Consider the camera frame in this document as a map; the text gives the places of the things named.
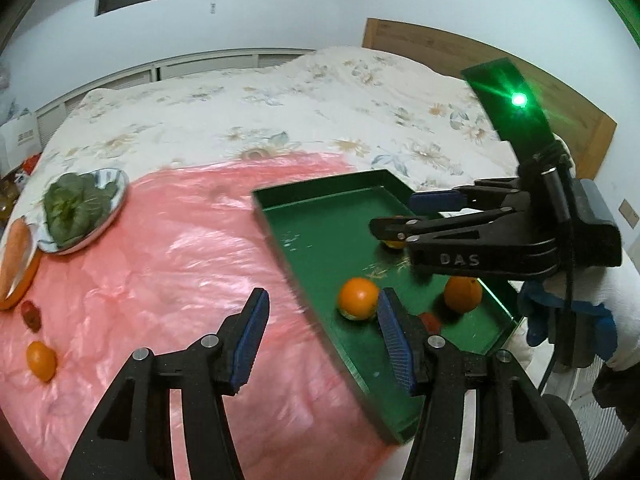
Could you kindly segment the right white blue glove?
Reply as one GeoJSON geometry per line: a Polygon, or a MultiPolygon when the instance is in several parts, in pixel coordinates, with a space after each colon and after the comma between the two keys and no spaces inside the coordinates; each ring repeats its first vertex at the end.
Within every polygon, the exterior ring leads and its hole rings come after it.
{"type": "MultiPolygon", "coordinates": [[[[523,284],[518,308],[527,318],[529,346],[552,339],[552,315],[564,307],[565,293],[564,273],[523,284]]],[[[577,269],[570,310],[587,324],[588,347],[609,368],[621,372],[639,363],[639,273],[628,255],[614,268],[577,269]]]]}

